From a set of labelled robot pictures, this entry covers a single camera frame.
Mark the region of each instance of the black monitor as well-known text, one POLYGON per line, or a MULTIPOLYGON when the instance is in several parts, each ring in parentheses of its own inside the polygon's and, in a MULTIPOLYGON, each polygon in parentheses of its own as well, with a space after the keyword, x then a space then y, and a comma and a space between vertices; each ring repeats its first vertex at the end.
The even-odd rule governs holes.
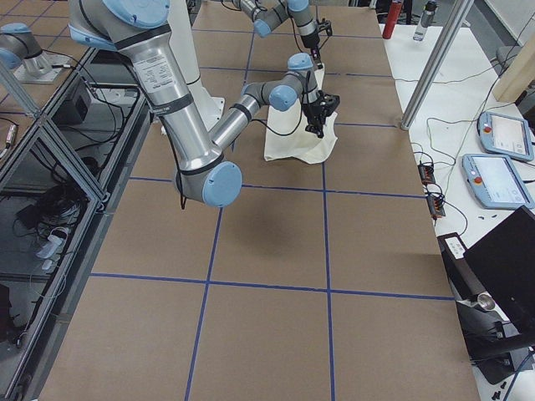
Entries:
POLYGON ((535 215, 526 206, 516 209, 465 259, 517 330, 535 330, 535 215))

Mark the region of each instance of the white cloth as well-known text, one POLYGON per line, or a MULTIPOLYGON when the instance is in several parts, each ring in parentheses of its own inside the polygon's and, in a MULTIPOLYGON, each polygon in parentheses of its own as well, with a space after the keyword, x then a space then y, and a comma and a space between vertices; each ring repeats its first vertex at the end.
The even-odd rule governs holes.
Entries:
MULTIPOLYGON (((316 81, 321 89, 324 81, 325 67, 316 70, 316 81)), ((297 101, 285 112, 269 107, 267 125, 278 133, 291 132, 299 121, 301 104, 297 101)), ((336 113, 327 118, 324 126, 324 137, 319 139, 315 134, 305 131, 307 118, 301 117, 301 124, 295 132, 289 136, 279 136, 266 129, 266 144, 264 147, 264 159, 267 161, 295 157, 306 163, 322 163, 330 156, 334 144, 338 139, 334 134, 334 121, 336 113)))

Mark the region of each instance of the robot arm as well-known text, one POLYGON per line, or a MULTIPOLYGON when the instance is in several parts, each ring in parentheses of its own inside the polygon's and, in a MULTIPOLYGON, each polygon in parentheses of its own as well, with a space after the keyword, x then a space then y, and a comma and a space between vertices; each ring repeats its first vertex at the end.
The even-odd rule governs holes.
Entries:
POLYGON ((23 23, 9 23, 0 28, 0 62, 9 69, 24 64, 34 77, 52 69, 32 31, 23 23))
POLYGON ((208 132, 171 52, 171 28, 166 22, 169 0, 71 0, 69 9, 74 40, 118 51, 131 60, 153 113, 160 117, 180 156, 176 185, 187 198, 217 207, 236 199, 242 174, 224 160, 223 150, 263 105, 286 110, 303 96, 309 123, 323 128, 318 126, 321 113, 315 115, 318 109, 313 107, 323 94, 307 54, 291 58, 289 71, 280 81, 247 86, 240 101, 208 132))
POLYGON ((265 38, 288 18, 293 18, 298 27, 303 46, 310 50, 314 61, 321 66, 319 53, 319 33, 326 31, 331 36, 331 22, 314 19, 308 0, 278 0, 277 6, 267 10, 258 0, 232 0, 234 6, 242 10, 253 22, 255 33, 265 38))

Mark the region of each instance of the blue grid line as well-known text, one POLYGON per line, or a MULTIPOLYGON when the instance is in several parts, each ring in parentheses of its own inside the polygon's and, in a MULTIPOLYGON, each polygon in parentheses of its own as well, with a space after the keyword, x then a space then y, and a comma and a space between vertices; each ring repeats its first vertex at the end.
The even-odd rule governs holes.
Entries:
POLYGON ((262 284, 255 282, 224 282, 221 280, 201 280, 195 278, 182 278, 182 277, 162 277, 162 276, 140 276, 136 274, 121 274, 121 273, 104 273, 104 272, 92 272, 92 277, 100 278, 119 278, 126 280, 147 280, 153 282, 181 282, 185 284, 204 284, 220 287, 245 287, 245 288, 260 288, 265 290, 284 290, 284 291, 296 291, 296 292, 323 292, 331 294, 344 294, 366 297, 386 297, 386 298, 410 298, 421 299, 428 301, 455 301, 453 297, 444 297, 440 295, 421 295, 421 294, 402 294, 398 292, 374 292, 374 291, 359 291, 359 290, 343 290, 331 288, 316 288, 316 287, 299 287, 299 286, 284 286, 278 284, 262 284))
POLYGON ((379 128, 398 128, 393 124, 367 124, 367 123, 334 123, 334 125, 346 125, 349 127, 379 127, 379 128))
POLYGON ((251 68, 251 57, 252 57, 253 46, 254 46, 254 33, 252 33, 252 36, 251 36, 251 45, 249 46, 249 54, 247 56, 247 65, 245 67, 245 74, 243 76, 244 85, 247 83, 247 78, 249 76, 249 69, 251 68))
MULTIPOLYGON (((219 32, 219 33, 251 33, 251 31, 240 31, 232 29, 206 29, 206 28, 192 28, 194 32, 219 32)), ((288 32, 272 32, 271 35, 278 36, 293 36, 293 33, 288 32)), ((333 38, 356 38, 356 39, 382 39, 381 36, 366 36, 366 35, 337 35, 333 34, 333 38)))
POLYGON ((314 287, 296 287, 296 286, 281 286, 276 284, 257 284, 254 282, 222 282, 222 281, 211 281, 213 286, 223 286, 223 287, 245 287, 245 288, 263 288, 266 290, 287 290, 287 291, 300 291, 300 292, 327 292, 324 288, 314 288, 314 287))
MULTIPOLYGON (((215 67, 215 66, 199 66, 199 69, 213 69, 216 71, 246 71, 248 73, 277 73, 284 74, 287 70, 282 69, 251 69, 249 67, 240 69, 238 67, 215 67)), ((394 78, 392 75, 381 74, 357 74, 357 73, 325 73, 329 76, 349 76, 349 77, 367 77, 367 78, 394 78)))
POLYGON ((454 297, 441 297, 437 295, 419 295, 419 294, 397 294, 392 292, 375 292, 375 291, 352 291, 352 290, 330 290, 333 294, 345 295, 364 295, 368 297, 388 297, 388 298, 410 298, 425 299, 432 301, 455 301, 454 297))
POLYGON ((197 351, 199 349, 199 342, 201 340, 202 322, 204 320, 204 313, 206 310, 206 300, 208 299, 208 289, 210 288, 211 269, 214 266, 214 259, 216 257, 217 240, 219 239, 219 229, 221 227, 221 219, 223 215, 223 209, 219 209, 219 216, 217 217, 216 232, 214 234, 214 242, 211 247, 210 264, 208 266, 208 274, 206 275, 206 284, 204 286, 204 295, 202 296, 201 313, 199 315, 199 323, 197 324, 197 332, 195 335, 195 343, 193 345, 193 354, 191 355, 190 372, 187 378, 186 395, 184 401, 190 399, 191 383, 193 382, 193 373, 195 371, 195 362, 197 358, 197 351))
POLYGON ((155 181, 155 182, 173 182, 173 180, 169 178, 151 178, 151 177, 135 177, 131 176, 130 180, 134 181, 155 181))
MULTIPOLYGON (((173 182, 173 180, 166 178, 150 178, 150 177, 130 177, 130 180, 136 181, 156 181, 156 182, 173 182)), ((382 192, 364 192, 359 190, 327 190, 314 188, 298 188, 291 186, 269 186, 269 185, 252 185, 242 184, 242 188, 252 188, 255 190, 293 190, 301 192, 319 192, 326 194, 343 194, 343 195, 363 195, 363 196, 385 196, 391 198, 410 198, 410 199, 425 199, 424 195, 407 195, 407 194, 385 194, 382 192)))
POLYGON ((10 15, 9 13, 11 11, 13 11, 15 8, 17 8, 18 6, 20 6, 20 3, 22 3, 22 2, 23 2, 23 0, 18 0, 18 3, 15 4, 13 7, 11 7, 5 14, 2 14, 2 17, 0 19, 6 17, 7 15, 10 15))
POLYGON ((329 214, 327 207, 327 185, 325 162, 321 164, 322 185, 324 193, 324 239, 325 239, 325 274, 327 277, 327 319, 329 328, 329 368, 331 383, 331 401, 336 400, 336 381, 334 377, 334 339, 333 339, 333 307, 331 297, 331 267, 329 258, 329 214))
POLYGON ((65 32, 65 30, 66 30, 68 27, 69 27, 69 25, 67 25, 65 28, 63 28, 63 29, 61 30, 61 32, 59 33, 59 35, 56 36, 56 39, 54 39, 54 40, 52 41, 52 43, 50 44, 50 46, 49 46, 50 48, 54 45, 54 43, 56 43, 56 40, 58 40, 59 38, 70 38, 70 35, 65 35, 65 36, 63 35, 63 32, 65 32))
POLYGON ((180 277, 158 277, 158 276, 139 276, 119 273, 91 273, 92 277, 107 277, 107 278, 124 278, 129 280, 147 280, 148 282, 185 282, 188 284, 205 284, 206 280, 199 280, 195 278, 180 278, 180 277))

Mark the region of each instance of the black connector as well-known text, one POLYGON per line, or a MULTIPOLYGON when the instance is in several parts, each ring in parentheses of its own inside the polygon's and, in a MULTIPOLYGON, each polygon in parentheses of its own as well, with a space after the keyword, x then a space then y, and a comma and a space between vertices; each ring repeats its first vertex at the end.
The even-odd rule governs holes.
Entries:
POLYGON ((425 199, 427 200, 427 207, 429 207, 429 212, 433 220, 446 217, 443 196, 428 193, 425 199))
POLYGON ((433 164, 426 165, 423 163, 418 164, 418 173, 420 174, 421 183, 423 185, 435 184, 435 168, 433 164))

